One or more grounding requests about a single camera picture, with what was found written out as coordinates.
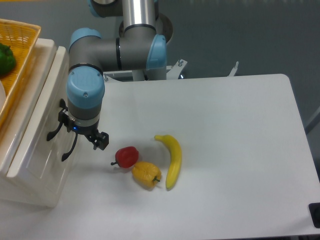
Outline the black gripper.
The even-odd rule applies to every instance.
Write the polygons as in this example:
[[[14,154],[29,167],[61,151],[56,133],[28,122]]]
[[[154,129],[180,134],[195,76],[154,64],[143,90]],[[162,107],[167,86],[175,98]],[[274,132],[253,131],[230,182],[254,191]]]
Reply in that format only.
[[[99,116],[91,119],[79,119],[69,116],[68,108],[63,107],[58,113],[58,131],[62,126],[65,126],[68,133],[70,131],[75,132],[74,143],[77,142],[79,135],[83,135],[93,144],[94,150],[104,150],[109,145],[109,135],[98,131],[99,119]]]

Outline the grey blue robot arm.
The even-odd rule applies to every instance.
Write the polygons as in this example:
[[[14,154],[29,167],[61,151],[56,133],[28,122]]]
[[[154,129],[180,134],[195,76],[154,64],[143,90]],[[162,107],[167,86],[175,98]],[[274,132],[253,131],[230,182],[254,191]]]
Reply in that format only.
[[[104,72],[146,71],[150,80],[167,77],[167,43],[158,34],[156,0],[90,0],[93,15],[123,18],[123,35],[106,39],[90,28],[76,30],[70,40],[66,83],[68,131],[83,135],[95,149],[105,149],[109,136],[98,131],[105,94]]]

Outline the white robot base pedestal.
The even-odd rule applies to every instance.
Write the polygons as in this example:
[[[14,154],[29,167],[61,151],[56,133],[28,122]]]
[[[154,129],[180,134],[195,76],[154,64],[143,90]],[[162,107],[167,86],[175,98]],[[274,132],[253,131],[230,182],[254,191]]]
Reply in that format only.
[[[162,13],[158,14],[156,20],[156,31],[165,36],[166,43],[169,44],[174,35],[173,24],[170,19]],[[183,79],[183,70],[188,62],[184,59],[179,59],[174,65],[157,69],[139,69],[139,70],[120,70],[109,71],[103,73],[105,82],[127,82],[127,81],[154,81],[154,80],[177,80]]]

